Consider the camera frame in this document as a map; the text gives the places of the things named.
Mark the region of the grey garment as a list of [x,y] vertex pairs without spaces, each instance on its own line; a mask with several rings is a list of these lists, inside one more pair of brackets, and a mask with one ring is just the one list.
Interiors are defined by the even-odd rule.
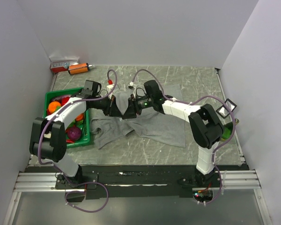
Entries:
[[94,111],[90,120],[90,132],[95,135],[97,148],[121,139],[131,132],[167,145],[184,148],[185,122],[171,115],[164,115],[153,108],[144,109],[135,119],[119,121],[118,117],[108,117],[102,111]]

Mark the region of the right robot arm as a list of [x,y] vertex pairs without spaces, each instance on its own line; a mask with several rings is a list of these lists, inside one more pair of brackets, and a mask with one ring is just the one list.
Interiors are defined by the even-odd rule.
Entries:
[[193,138],[199,146],[196,164],[198,173],[195,175],[195,181],[201,187],[207,186],[215,171],[215,149],[224,132],[224,126],[214,108],[210,104],[203,106],[185,104],[167,96],[155,80],[145,82],[144,88],[144,96],[138,97],[135,93],[130,95],[128,107],[122,118],[136,118],[141,115],[143,109],[152,107],[159,113],[189,122]]

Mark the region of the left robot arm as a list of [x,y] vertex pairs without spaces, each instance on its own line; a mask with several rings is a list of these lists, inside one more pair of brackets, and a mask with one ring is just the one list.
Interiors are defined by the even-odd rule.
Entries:
[[89,108],[108,111],[115,106],[111,97],[116,86],[116,83],[112,84],[109,92],[99,97],[101,84],[87,80],[85,86],[73,93],[60,109],[33,121],[30,153],[37,156],[39,164],[51,165],[62,173],[72,188],[79,188],[83,184],[83,176],[81,166],[66,153],[66,128]]

